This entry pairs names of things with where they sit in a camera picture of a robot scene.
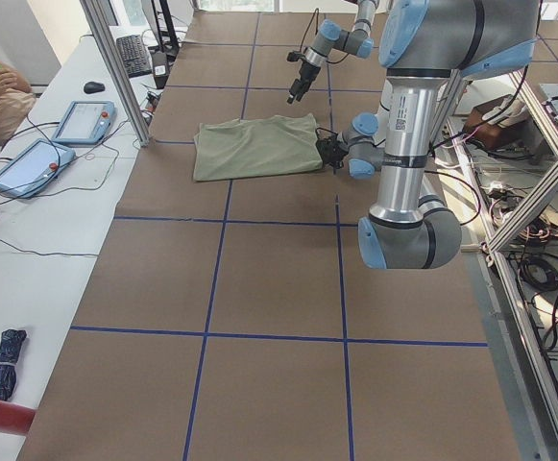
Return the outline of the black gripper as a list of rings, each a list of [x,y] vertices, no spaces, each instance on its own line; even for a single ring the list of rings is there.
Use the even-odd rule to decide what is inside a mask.
[[[314,49],[307,49],[304,53],[293,50],[288,53],[286,59],[290,62],[302,62],[299,77],[294,80],[289,89],[287,103],[292,104],[295,100],[301,101],[310,89],[325,63],[325,56]]]
[[[315,146],[323,165],[329,165],[333,175],[337,175],[344,167],[344,158],[347,156],[347,151],[340,147],[337,137],[318,138]]]

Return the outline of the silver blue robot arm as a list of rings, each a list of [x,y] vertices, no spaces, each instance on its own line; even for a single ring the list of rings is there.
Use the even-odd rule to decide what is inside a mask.
[[[376,202],[358,222],[364,263],[374,269],[435,269],[460,250],[460,224],[425,178],[438,91],[454,71],[479,80],[527,66],[534,52],[536,1],[396,1],[379,64],[391,86],[385,143],[363,112],[320,139],[325,164],[350,160],[353,177],[379,174]]]
[[[379,2],[359,0],[352,3],[357,6],[357,14],[350,30],[344,30],[332,20],[325,19],[318,27],[310,46],[303,47],[301,43],[299,50],[293,50],[287,55],[288,61],[302,63],[299,77],[289,88],[288,104],[302,100],[315,82],[321,68],[328,63],[332,50],[362,59],[371,55],[374,48],[371,33]]]

